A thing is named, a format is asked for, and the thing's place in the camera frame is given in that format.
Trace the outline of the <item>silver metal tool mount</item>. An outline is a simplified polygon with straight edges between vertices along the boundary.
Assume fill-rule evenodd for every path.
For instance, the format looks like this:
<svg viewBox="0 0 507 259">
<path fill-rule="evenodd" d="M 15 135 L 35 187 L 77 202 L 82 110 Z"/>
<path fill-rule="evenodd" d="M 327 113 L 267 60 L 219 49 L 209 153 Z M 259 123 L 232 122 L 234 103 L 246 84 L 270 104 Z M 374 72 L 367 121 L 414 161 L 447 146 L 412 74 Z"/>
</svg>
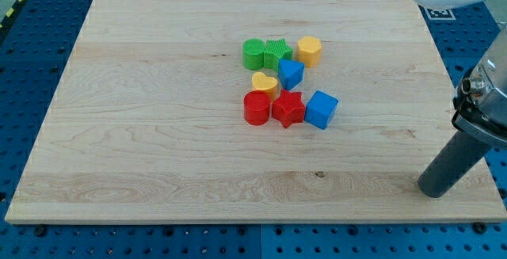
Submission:
<svg viewBox="0 0 507 259">
<path fill-rule="evenodd" d="M 497 149 L 506 148 L 506 28 L 456 87 L 452 124 Z"/>
</svg>

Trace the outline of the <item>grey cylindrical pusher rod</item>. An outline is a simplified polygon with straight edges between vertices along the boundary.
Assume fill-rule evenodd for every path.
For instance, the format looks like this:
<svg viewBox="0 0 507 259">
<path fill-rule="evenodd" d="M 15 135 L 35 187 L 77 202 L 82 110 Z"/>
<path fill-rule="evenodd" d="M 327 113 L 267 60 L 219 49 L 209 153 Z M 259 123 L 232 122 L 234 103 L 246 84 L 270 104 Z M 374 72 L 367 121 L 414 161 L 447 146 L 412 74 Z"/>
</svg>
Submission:
<svg viewBox="0 0 507 259">
<path fill-rule="evenodd" d="M 448 192 L 491 149 L 464 131 L 457 131 L 417 180 L 418 188 L 432 198 Z"/>
</svg>

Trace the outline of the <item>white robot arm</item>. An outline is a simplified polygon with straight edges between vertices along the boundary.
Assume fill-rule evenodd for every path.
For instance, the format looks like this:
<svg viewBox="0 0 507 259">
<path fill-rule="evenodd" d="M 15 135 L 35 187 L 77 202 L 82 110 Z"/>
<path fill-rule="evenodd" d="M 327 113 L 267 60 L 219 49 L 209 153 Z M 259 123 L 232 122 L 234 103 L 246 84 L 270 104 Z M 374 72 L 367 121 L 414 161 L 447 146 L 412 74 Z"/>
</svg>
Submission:
<svg viewBox="0 0 507 259">
<path fill-rule="evenodd" d="M 414 0 L 448 10 L 486 0 Z M 456 133 L 417 180 L 432 198 L 443 196 L 489 150 L 506 148 L 506 31 L 502 29 L 479 62 L 468 70 L 452 99 Z"/>
</svg>

